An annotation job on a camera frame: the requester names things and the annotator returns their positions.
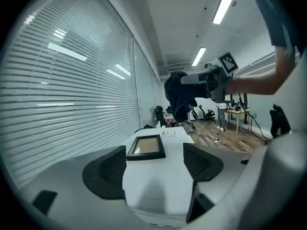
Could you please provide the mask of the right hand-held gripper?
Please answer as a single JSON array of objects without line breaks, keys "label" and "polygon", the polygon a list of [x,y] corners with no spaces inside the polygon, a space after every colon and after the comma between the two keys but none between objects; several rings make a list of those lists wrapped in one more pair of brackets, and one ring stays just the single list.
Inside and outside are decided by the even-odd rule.
[{"label": "right hand-held gripper", "polygon": [[208,97],[214,102],[225,102],[227,82],[239,69],[230,52],[204,64],[203,73],[195,73],[180,78],[181,84],[203,84],[208,87]]}]

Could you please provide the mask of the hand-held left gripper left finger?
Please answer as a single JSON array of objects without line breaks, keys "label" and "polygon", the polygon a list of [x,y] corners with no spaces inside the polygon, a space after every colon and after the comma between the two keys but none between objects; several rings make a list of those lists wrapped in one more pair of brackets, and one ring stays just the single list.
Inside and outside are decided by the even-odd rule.
[{"label": "hand-held left gripper left finger", "polygon": [[18,193],[40,228],[146,228],[122,188],[126,148],[115,146],[57,162]]}]

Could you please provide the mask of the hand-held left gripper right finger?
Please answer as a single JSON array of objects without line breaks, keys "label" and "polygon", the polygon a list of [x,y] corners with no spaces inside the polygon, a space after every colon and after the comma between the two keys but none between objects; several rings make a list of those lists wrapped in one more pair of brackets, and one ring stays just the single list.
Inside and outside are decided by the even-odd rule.
[{"label": "hand-held left gripper right finger", "polygon": [[263,149],[253,154],[183,145],[193,179],[187,223],[238,223],[257,184]]}]

